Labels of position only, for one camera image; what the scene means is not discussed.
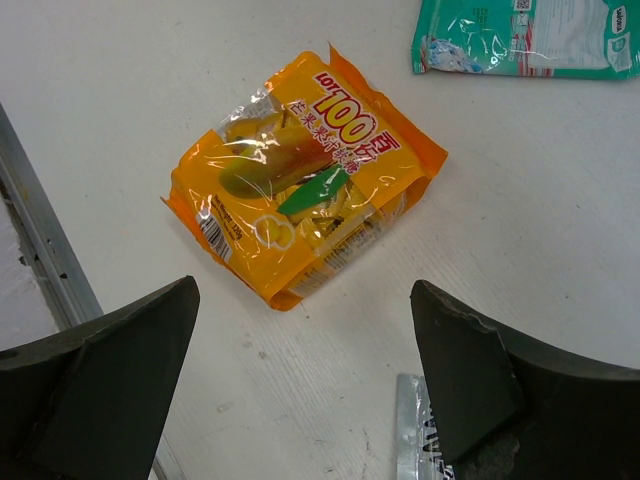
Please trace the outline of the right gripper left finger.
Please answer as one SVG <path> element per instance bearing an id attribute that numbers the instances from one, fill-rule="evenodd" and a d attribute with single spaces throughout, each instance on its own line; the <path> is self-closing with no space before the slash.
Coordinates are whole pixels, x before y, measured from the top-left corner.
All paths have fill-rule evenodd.
<path id="1" fill-rule="evenodd" d="M 148 478 L 199 303 L 186 276 L 2 351 L 2 478 Z"/>

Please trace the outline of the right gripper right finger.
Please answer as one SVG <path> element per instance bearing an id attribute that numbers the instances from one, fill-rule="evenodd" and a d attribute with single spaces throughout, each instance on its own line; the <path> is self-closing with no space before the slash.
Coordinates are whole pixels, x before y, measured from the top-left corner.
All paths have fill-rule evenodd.
<path id="1" fill-rule="evenodd" d="M 444 462 L 459 479 L 635 479 L 639 373 L 568 352 L 436 285 L 410 295 Z"/>

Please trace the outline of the orange mango candy bag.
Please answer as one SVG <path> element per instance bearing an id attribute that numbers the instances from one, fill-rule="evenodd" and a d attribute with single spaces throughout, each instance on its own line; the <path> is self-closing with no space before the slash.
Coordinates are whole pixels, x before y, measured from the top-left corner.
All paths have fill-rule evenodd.
<path id="1" fill-rule="evenodd" d="M 418 203 L 446 158 L 339 52 L 305 51 L 185 152 L 165 204 L 288 311 Z"/>

